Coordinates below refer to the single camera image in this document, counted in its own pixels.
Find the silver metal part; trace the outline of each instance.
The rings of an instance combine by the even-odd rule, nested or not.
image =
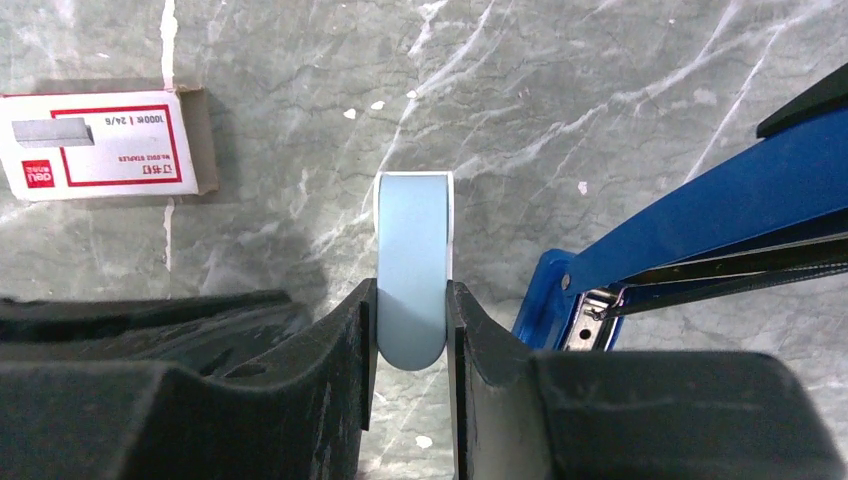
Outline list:
[[[83,118],[51,118],[12,122],[15,140],[24,148],[90,147],[91,130]]]
[[[612,339],[611,333],[615,330],[615,324],[620,317],[598,320],[597,316],[610,306],[617,305],[621,300],[621,294],[622,292],[597,288],[580,295],[577,314],[562,349],[606,350]],[[602,331],[609,332],[605,335],[606,338],[599,338]]]

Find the red border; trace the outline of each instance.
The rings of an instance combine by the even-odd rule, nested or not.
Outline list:
[[[65,156],[65,147],[59,147],[59,153],[62,155],[62,164],[65,167],[65,180],[69,187],[108,187],[117,185],[150,185],[160,183],[181,183],[183,174],[180,171],[180,159],[177,155],[177,142],[174,138],[174,126],[171,123],[171,109],[167,104],[163,105],[132,105],[128,107],[101,107],[101,108],[77,108],[73,110],[51,110],[50,116],[56,118],[56,115],[82,115],[86,113],[117,113],[117,112],[144,112],[149,110],[163,110],[165,112],[165,121],[168,125],[168,136],[171,140],[171,152],[174,157],[174,169],[177,171],[175,178],[150,178],[146,180],[106,180],[100,182],[74,182],[71,180],[71,170],[68,168],[68,159]]]

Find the marble surface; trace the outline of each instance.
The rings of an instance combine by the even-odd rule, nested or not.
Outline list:
[[[848,3],[824,0],[10,0],[0,91],[205,86],[222,185],[170,208],[26,204],[2,180],[0,289],[284,288],[320,316],[374,275],[374,174],[451,169],[455,278],[509,326],[541,252],[584,248],[752,145],[848,61],[846,31]],[[848,452],[846,286],[634,316],[620,347],[774,354]],[[444,358],[381,363],[376,390],[361,477],[451,478]]]

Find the cardboard box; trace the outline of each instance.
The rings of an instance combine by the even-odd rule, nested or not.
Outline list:
[[[218,188],[203,90],[2,96],[0,160],[30,201]]]

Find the brown cardboard side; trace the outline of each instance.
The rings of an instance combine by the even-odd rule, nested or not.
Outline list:
[[[218,168],[215,164],[215,146],[212,140],[212,122],[206,104],[206,91],[202,88],[177,92],[183,110],[183,124],[191,151],[191,163],[197,177],[197,194],[218,190]]]

